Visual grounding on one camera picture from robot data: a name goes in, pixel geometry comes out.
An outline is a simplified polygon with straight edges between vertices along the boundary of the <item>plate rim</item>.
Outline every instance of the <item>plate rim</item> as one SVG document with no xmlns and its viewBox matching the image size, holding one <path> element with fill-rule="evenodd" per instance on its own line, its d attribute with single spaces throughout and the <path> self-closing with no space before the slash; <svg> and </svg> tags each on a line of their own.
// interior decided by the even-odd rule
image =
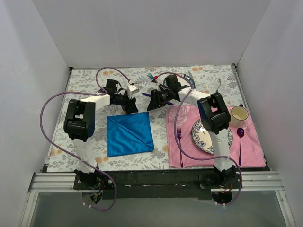
<svg viewBox="0 0 303 227">
<path fill-rule="evenodd" d="M 195 140 L 194 140 L 194 137 L 193 137 L 193 128 L 194 128 L 195 124 L 196 124 L 198 121 L 201 122 L 201 119 L 196 120 L 195 123 L 193 124 L 192 128 L 191 128 L 191 138 L 192 138 L 192 140 L 194 141 L 195 145 L 196 145 L 200 150 L 204 151 L 204 152 L 207 153 L 207 154 L 213 155 L 214 152 L 211 153 L 211 152 L 208 152 L 208 151 L 206 151 L 206 150 L 200 148 L 200 147 L 197 145 L 197 143 L 195 142 Z M 233 142 L 233 134 L 232 134 L 232 130 L 230 129 L 230 127 L 228 127 L 228 132 L 231 132 L 231 135 L 232 135 L 232 141 L 231 141 L 231 144 L 230 144 L 230 146 L 229 146 L 229 148 L 230 148 L 231 145 L 232 145 L 232 142 Z"/>
</svg>

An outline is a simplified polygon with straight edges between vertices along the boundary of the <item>fork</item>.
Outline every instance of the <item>fork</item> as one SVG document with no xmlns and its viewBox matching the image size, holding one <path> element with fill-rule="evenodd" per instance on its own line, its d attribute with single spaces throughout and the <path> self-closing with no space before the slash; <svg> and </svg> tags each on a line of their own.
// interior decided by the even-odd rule
<svg viewBox="0 0 303 227">
<path fill-rule="evenodd" d="M 179 143 L 180 143 L 180 147 L 181 147 L 181 138 L 182 138 L 181 128 L 177 128 L 177 138 L 179 139 Z M 181 168 L 183 168 L 181 149 L 180 149 L 180 165 L 181 165 Z"/>
</svg>

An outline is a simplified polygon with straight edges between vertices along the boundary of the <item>white cup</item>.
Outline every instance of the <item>white cup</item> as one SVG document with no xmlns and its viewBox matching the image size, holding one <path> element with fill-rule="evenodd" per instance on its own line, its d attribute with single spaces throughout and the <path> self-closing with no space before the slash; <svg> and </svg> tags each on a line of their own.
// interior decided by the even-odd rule
<svg viewBox="0 0 303 227">
<path fill-rule="evenodd" d="M 229 125 L 233 127 L 241 127 L 245 128 L 247 124 L 247 120 L 249 117 L 248 111 L 243 107 L 241 104 L 240 106 L 235 106 L 230 110 L 231 114 L 231 121 L 229 122 Z"/>
</svg>

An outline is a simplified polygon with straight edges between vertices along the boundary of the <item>blue cloth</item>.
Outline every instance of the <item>blue cloth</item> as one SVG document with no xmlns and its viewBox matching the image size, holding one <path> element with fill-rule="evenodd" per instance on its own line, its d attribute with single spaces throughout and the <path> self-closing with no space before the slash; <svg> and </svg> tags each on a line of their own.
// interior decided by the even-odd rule
<svg viewBox="0 0 303 227">
<path fill-rule="evenodd" d="M 153 151 L 148 112 L 107 117 L 107 156 Z"/>
</svg>

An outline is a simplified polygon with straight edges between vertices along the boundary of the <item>white plate with blue pattern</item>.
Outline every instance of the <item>white plate with blue pattern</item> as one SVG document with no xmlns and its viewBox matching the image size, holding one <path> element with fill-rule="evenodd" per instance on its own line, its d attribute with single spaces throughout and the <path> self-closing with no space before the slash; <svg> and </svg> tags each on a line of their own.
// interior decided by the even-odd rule
<svg viewBox="0 0 303 227">
<path fill-rule="evenodd" d="M 194 126 L 191 130 L 192 138 L 195 144 L 202 150 L 207 153 L 213 154 L 213 144 L 212 140 L 210 139 L 210 135 L 208 131 L 203 127 L 201 119 L 194 123 Z M 232 145 L 232 131 L 228 128 L 228 146 Z"/>
</svg>

